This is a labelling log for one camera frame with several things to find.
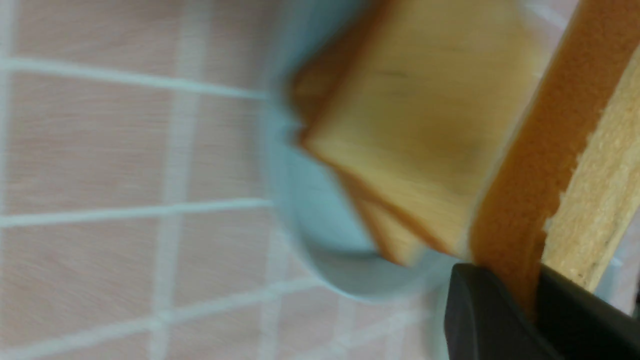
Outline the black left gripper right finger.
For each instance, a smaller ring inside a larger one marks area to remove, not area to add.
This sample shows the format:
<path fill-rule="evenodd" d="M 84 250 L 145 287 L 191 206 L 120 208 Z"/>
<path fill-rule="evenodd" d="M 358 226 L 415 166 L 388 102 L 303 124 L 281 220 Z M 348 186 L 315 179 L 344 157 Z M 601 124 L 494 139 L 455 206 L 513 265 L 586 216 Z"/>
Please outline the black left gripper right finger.
<path fill-rule="evenodd" d="M 543 266 L 535 326 L 563 360 L 638 360 L 639 321 Z"/>

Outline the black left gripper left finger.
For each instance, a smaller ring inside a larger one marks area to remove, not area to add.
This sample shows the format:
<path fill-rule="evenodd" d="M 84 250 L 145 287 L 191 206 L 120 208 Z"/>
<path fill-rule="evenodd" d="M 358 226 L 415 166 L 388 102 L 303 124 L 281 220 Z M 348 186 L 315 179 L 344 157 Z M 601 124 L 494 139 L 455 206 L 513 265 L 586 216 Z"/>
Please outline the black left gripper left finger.
<path fill-rule="evenodd" d="M 443 325 L 451 360 L 561 360 L 493 273 L 452 267 Z"/>

